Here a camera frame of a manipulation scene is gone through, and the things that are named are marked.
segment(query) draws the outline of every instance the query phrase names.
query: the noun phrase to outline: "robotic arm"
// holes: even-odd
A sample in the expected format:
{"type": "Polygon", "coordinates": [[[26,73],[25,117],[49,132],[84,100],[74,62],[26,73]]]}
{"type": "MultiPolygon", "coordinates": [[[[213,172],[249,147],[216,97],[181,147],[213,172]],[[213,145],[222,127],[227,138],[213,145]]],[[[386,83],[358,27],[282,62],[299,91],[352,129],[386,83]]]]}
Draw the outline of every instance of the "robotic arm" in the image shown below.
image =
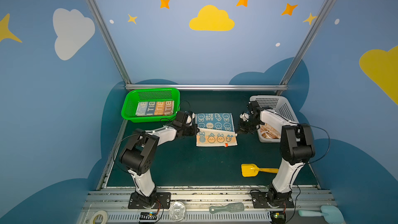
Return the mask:
{"type": "Polygon", "coordinates": [[[194,136],[197,132],[199,129],[195,124],[195,114],[183,111],[177,112],[170,126],[151,131],[141,129],[134,131],[119,156],[119,161],[127,167],[135,184],[131,200],[144,208],[155,206],[157,193],[149,169],[157,146],[182,136],[194,136]]]}
{"type": "Polygon", "coordinates": [[[249,111],[240,115],[237,133],[254,133],[260,124],[272,127],[282,125],[280,152],[282,162],[276,177],[267,193],[268,205],[272,208],[292,204],[291,185],[293,185],[300,169],[315,156],[311,128],[290,121],[270,107],[261,108],[256,101],[249,102],[249,111]]]}

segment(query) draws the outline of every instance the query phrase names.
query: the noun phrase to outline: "white cloud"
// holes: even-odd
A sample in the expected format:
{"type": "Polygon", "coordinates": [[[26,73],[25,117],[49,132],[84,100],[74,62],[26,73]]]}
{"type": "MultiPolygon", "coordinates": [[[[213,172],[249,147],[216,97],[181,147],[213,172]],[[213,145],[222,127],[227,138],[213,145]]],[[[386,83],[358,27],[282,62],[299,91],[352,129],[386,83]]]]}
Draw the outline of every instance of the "white cloud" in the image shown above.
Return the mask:
{"type": "Polygon", "coordinates": [[[94,35],[94,22],[78,10],[59,8],[52,16],[55,33],[55,52],[61,60],[68,60],[94,35]]]}

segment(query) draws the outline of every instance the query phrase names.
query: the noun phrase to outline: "light blue shovel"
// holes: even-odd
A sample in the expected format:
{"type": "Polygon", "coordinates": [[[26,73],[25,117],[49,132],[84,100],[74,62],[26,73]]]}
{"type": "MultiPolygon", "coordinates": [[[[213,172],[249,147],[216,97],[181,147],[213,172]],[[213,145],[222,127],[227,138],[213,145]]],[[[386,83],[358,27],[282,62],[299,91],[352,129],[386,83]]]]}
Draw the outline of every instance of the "light blue shovel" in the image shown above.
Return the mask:
{"type": "Polygon", "coordinates": [[[299,210],[298,214],[303,217],[323,216],[325,221],[330,224],[343,224],[344,218],[340,210],[335,206],[321,206],[322,212],[299,210]]]}

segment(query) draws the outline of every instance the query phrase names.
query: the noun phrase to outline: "green mat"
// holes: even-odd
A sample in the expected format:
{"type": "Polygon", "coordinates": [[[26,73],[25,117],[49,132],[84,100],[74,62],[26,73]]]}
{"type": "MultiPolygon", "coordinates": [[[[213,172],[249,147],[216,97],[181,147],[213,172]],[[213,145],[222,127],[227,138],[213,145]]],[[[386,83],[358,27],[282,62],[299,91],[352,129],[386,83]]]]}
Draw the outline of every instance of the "green mat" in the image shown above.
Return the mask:
{"type": "MultiPolygon", "coordinates": [[[[181,91],[181,110],[196,113],[231,112],[235,128],[239,114],[246,110],[252,95],[273,92],[181,91]]],[[[136,128],[152,130],[162,127],[160,122],[128,122],[124,137],[136,128]]],[[[269,185],[275,174],[260,172],[256,177],[243,177],[240,165],[254,163],[261,168],[279,168],[279,143],[261,143],[257,134],[239,134],[237,146],[197,147],[196,137],[178,138],[159,146],[150,169],[157,186],[214,186],[214,185],[269,185]]],[[[316,185],[310,167],[306,165],[298,174],[295,184],[316,185]]],[[[107,186],[134,186],[131,176],[114,166],[107,186]]]]}

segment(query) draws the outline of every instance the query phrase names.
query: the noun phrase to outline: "green basket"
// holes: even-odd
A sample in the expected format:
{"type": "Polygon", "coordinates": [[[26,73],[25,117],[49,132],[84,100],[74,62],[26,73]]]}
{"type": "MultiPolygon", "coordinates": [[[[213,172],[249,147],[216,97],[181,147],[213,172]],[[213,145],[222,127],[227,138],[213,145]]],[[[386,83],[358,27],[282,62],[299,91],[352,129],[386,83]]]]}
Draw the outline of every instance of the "green basket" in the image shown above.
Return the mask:
{"type": "Polygon", "coordinates": [[[127,94],[122,117],[134,123],[168,121],[180,110],[180,92],[176,88],[137,89],[127,94]],[[138,103],[142,101],[174,101],[174,114],[167,116],[136,116],[138,103]]]}

